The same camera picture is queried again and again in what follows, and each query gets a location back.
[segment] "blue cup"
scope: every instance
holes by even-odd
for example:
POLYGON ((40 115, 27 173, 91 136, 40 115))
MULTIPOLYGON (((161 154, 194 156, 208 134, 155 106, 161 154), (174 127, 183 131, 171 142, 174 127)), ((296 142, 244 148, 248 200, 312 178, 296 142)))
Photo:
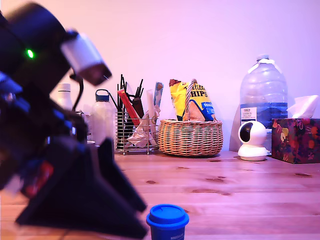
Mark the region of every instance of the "blue cup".
POLYGON ((152 240, 184 240, 188 222, 189 216, 185 210, 171 204, 156 205, 146 216, 152 240))

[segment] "white bottle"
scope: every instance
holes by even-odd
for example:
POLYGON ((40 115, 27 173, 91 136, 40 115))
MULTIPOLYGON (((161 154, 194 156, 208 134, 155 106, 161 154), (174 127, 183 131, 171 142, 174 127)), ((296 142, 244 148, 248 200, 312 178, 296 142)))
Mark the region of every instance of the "white bottle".
POLYGON ((72 110, 71 87, 69 83, 58 84, 57 103, 65 110, 72 110))
POLYGON ((92 140, 100 145, 106 138, 113 142, 115 137, 113 125, 114 113, 109 102, 109 92, 105 89, 98 89, 95 92, 95 103, 92 107, 92 140), (98 91, 106 91, 107 95, 98 95, 98 91))

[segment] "plastic water bottle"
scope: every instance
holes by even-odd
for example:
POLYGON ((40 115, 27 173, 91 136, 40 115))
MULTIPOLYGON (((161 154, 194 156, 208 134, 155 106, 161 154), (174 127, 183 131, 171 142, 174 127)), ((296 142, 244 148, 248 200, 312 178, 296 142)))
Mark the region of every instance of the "plastic water bottle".
POLYGON ((114 111, 109 102, 109 92, 106 89, 98 89, 95 92, 95 103, 91 112, 92 140, 100 145, 106 138, 115 138, 114 133, 114 111), (106 91, 107 95, 98 95, 98 91, 106 91))
POLYGON ((71 101, 71 87, 69 83, 59 83, 58 84, 58 99, 57 103, 66 110, 72 110, 71 101))
POLYGON ((288 117, 288 87, 284 75, 268 55, 259 55, 240 89, 241 124, 258 121, 267 129, 265 148, 271 151, 272 119, 288 117))

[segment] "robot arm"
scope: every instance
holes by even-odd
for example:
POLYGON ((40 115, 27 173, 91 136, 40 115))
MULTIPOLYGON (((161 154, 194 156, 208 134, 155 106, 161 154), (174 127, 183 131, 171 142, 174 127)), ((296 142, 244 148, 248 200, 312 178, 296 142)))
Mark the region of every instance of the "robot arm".
POLYGON ((70 67, 95 86, 112 76, 92 42, 42 6, 0 14, 0 190, 24 182, 21 225, 143 238, 135 212, 146 205, 114 162, 112 141, 88 146, 83 119, 49 97, 70 67))

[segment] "colorful tissue box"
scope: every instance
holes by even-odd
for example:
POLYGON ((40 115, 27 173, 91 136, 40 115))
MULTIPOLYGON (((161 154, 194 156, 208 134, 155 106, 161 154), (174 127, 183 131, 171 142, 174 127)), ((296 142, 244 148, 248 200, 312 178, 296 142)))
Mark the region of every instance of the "colorful tissue box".
POLYGON ((273 119, 271 154, 292 164, 320 163, 320 119, 273 119))

